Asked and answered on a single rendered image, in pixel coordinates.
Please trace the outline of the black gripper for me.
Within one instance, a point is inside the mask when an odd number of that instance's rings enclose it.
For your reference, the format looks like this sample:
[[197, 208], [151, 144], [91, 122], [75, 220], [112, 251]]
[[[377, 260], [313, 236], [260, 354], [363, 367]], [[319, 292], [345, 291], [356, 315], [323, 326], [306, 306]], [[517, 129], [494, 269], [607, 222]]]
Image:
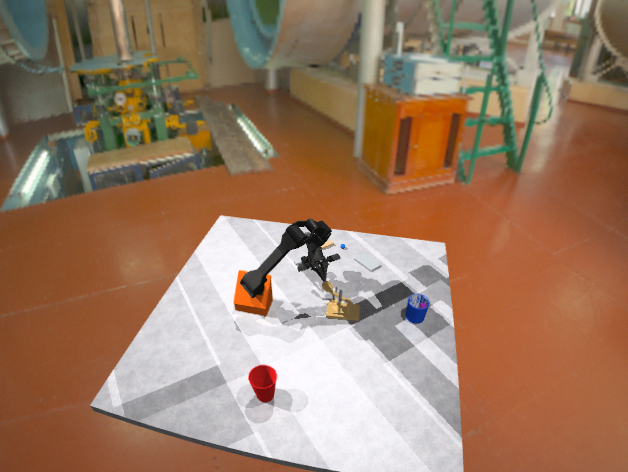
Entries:
[[312, 268], [311, 270], [314, 270], [320, 276], [323, 282], [326, 281], [327, 269], [328, 269], [328, 265], [330, 265], [330, 263], [328, 264], [328, 262], [333, 262], [333, 261], [341, 259], [338, 253], [328, 256], [325, 259], [325, 256], [323, 256], [322, 247], [320, 245], [309, 248], [308, 254], [310, 255], [311, 263], [304, 263], [304, 264], [299, 265], [297, 267], [298, 272], [307, 270], [311, 267]]

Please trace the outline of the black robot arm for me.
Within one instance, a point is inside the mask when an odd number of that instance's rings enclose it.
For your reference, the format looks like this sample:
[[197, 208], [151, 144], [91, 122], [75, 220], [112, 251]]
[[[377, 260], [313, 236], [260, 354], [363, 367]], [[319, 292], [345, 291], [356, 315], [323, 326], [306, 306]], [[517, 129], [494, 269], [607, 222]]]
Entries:
[[[310, 232], [304, 233], [299, 227], [306, 227]], [[245, 273], [240, 284], [251, 296], [263, 295], [264, 284], [267, 282], [267, 275], [273, 268], [293, 249], [297, 249], [304, 244], [307, 249], [315, 246], [323, 246], [330, 237], [332, 230], [324, 221], [296, 221], [288, 226], [282, 235], [279, 246], [266, 258], [266, 260], [256, 269]], [[315, 233], [315, 234], [314, 234]]]

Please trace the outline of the blue mug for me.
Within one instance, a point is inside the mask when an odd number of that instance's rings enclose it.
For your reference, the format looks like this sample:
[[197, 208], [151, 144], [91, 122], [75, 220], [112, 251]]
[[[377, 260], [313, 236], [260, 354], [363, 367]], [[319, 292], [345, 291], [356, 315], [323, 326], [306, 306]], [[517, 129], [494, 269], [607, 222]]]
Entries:
[[[421, 303], [426, 304], [426, 308], [420, 309]], [[423, 323], [427, 309], [429, 307], [429, 300], [425, 295], [415, 294], [408, 299], [407, 312], [405, 314], [405, 320], [413, 325], [420, 325]]]

